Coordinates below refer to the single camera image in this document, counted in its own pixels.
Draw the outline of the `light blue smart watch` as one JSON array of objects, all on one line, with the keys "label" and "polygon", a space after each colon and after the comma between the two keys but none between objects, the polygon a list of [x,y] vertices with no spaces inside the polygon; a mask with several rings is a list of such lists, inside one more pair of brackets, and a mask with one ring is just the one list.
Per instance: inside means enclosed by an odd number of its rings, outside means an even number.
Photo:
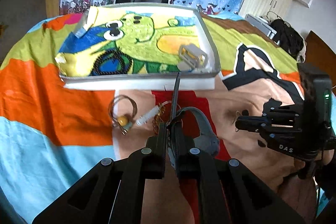
[{"label": "light blue smart watch", "polygon": [[170,113],[169,125],[173,126],[173,120],[174,119],[177,120],[175,117],[181,117],[182,114],[185,114],[186,112],[189,111],[191,114],[193,114],[199,129],[199,136],[193,139],[195,147],[215,157],[220,152],[220,141],[216,136],[216,134],[214,133],[214,131],[212,130],[210,122],[205,116],[205,114],[195,107],[184,107],[177,110],[180,80],[181,80],[181,74],[178,73],[175,79],[173,89],[173,98],[171,101],[171,113]]}]

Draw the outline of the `bangle with yellow bead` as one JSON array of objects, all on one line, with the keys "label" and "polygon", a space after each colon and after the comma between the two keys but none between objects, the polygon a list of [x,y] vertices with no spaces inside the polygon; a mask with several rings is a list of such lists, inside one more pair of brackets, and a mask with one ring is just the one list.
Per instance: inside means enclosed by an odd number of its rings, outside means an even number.
[{"label": "bangle with yellow bead", "polygon": [[[119,115],[117,114],[117,108],[122,101],[129,102],[131,108],[127,112],[123,112]],[[108,114],[112,122],[112,127],[119,129],[122,135],[126,135],[132,128],[137,112],[138,108],[135,100],[124,94],[115,96],[108,105]]]}]

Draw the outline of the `white hair clip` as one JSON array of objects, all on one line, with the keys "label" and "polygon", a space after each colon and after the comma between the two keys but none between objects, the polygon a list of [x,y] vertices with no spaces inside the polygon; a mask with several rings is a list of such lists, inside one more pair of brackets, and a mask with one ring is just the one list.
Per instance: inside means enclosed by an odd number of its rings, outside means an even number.
[{"label": "white hair clip", "polygon": [[142,126],[146,124],[149,120],[154,118],[160,111],[160,107],[158,105],[155,105],[151,110],[149,110],[147,113],[143,114],[136,120],[136,125]]}]

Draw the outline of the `beige plastic hair clip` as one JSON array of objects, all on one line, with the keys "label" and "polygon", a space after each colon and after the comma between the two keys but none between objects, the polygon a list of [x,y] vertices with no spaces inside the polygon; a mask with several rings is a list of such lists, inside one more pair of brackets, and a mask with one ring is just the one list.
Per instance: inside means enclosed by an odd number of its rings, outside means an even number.
[{"label": "beige plastic hair clip", "polygon": [[178,51],[181,62],[177,65],[182,72],[204,69],[208,63],[208,55],[194,44],[181,45]]}]

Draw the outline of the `colourful cartoon bed cover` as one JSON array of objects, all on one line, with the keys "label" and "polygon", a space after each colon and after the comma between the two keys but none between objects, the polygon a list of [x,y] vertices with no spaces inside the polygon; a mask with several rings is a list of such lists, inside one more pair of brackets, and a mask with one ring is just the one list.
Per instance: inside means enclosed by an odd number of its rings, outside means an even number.
[{"label": "colourful cartoon bed cover", "polygon": [[[78,21],[78,15],[66,15],[42,24],[15,44],[1,65],[1,223],[31,223],[99,160],[124,158],[153,134],[151,124],[129,136],[112,129],[108,104],[115,91],[64,87],[52,58]],[[301,163],[234,128],[239,110],[259,115],[294,101],[288,88],[299,82],[294,60],[245,20],[204,21],[219,51],[221,74],[232,73],[235,48],[243,43],[249,47],[245,68],[255,79],[231,88],[217,78],[214,90],[182,92],[179,104],[205,113],[220,137],[219,159],[240,160],[310,222],[314,182],[296,176]]]}]

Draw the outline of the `dark clothes pile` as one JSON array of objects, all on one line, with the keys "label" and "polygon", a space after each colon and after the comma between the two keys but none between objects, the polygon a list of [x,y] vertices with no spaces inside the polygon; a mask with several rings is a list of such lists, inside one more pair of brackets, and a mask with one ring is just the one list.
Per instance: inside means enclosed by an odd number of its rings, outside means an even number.
[{"label": "dark clothes pile", "polygon": [[270,26],[276,31],[273,41],[276,42],[297,62],[304,63],[306,59],[306,42],[303,37],[282,19],[276,19]]}]

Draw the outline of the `white tray with frog towel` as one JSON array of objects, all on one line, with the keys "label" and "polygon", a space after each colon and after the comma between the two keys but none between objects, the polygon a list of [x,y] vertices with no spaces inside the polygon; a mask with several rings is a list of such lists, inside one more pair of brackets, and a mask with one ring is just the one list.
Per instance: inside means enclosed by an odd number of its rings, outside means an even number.
[{"label": "white tray with frog towel", "polygon": [[[178,51],[194,44],[204,69],[182,72]],[[160,3],[92,6],[62,43],[55,61],[66,88],[78,90],[212,90],[220,62],[195,9]]]}]

